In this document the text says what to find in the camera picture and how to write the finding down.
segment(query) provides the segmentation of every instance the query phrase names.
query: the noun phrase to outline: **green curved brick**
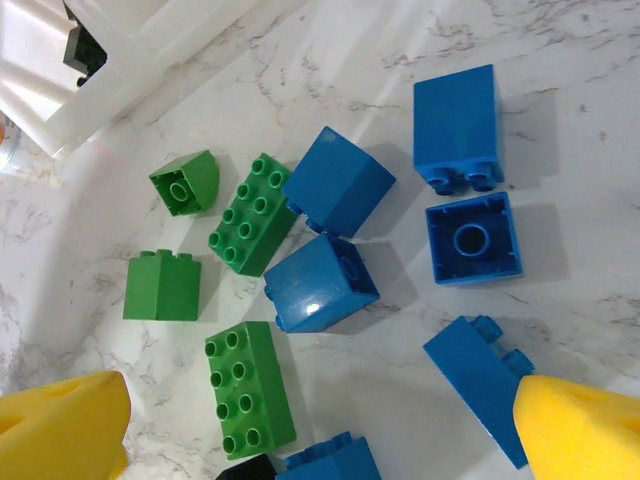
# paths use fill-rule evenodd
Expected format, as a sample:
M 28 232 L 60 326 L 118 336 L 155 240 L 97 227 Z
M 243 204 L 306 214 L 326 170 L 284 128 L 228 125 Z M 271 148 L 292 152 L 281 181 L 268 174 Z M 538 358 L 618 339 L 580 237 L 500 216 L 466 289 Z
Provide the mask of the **green curved brick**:
M 205 354 L 228 459 L 268 453 L 296 439 L 267 322 L 243 322 L 207 338 Z
M 123 318 L 197 320 L 201 268 L 189 253 L 140 252 L 129 260 Z
M 266 153 L 251 165 L 251 173 L 209 236 L 209 247 L 231 269 L 259 277 L 296 221 L 286 207 L 282 186 L 291 172 Z
M 220 172 L 211 152 L 176 158 L 149 175 L 171 215 L 208 210 L 216 199 Z

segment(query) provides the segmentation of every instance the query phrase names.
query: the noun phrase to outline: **green 2x2 brick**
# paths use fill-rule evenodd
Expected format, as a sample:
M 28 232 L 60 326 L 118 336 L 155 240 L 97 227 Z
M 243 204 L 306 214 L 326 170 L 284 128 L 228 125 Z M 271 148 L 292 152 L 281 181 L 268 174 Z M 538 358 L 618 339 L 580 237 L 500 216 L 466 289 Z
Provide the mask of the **green 2x2 brick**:
M 206 340 L 222 448 L 234 460 L 296 439 L 280 366 L 266 322 L 244 322 Z
M 222 214 L 222 222 L 209 237 L 209 247 L 240 275 L 264 273 L 296 215 L 282 193 L 291 172 L 263 153 L 251 165 L 251 173 L 236 190 L 236 197 Z

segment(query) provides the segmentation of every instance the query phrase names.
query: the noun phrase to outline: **white marble surface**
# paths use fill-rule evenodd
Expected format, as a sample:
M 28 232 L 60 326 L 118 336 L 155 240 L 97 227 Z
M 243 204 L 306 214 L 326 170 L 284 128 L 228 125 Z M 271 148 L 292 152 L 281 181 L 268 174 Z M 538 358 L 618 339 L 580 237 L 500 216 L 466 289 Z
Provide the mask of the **white marble surface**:
M 360 231 L 382 299 L 335 333 L 274 331 L 299 440 L 365 434 L 383 478 L 516 472 L 422 350 L 460 314 L 494 316 L 540 373 L 640 388 L 640 2 L 266 1 L 72 158 L 23 142 L 0 176 L 0 391 L 99 369 L 134 405 L 125 479 L 213 479 L 227 466 L 202 352 L 242 320 L 272 321 L 263 280 L 236 276 L 208 233 L 261 151 L 295 165 L 331 125 L 398 182 Z M 412 84 L 486 63 L 504 99 L 506 175 L 525 276 L 436 286 L 414 172 Z M 171 218 L 147 175 L 219 156 L 219 200 Z M 302 221 L 278 257 L 312 238 Z M 196 324 L 123 321 L 127 260 L 171 248 L 203 262 Z

